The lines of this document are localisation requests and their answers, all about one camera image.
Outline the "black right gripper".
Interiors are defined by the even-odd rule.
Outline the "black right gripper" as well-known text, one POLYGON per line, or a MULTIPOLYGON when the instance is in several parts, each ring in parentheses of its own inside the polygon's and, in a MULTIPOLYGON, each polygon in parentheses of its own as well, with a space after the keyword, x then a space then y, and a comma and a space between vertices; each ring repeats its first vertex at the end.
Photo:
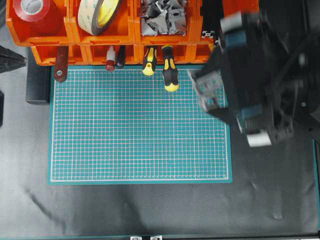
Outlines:
POLYGON ((237 12, 220 21, 222 45, 207 66, 220 71, 228 106, 209 113, 239 130, 251 147, 288 140, 293 118, 281 106, 283 79, 289 55, 268 19, 260 12, 237 12))

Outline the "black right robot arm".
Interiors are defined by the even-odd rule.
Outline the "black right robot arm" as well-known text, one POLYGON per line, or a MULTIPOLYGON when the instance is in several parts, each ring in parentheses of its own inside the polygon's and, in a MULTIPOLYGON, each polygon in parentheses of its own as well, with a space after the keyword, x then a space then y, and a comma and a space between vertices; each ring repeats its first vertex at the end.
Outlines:
POLYGON ((203 110, 245 135, 251 147, 320 139, 320 3, 268 0, 261 11, 220 20, 204 67, 203 110))

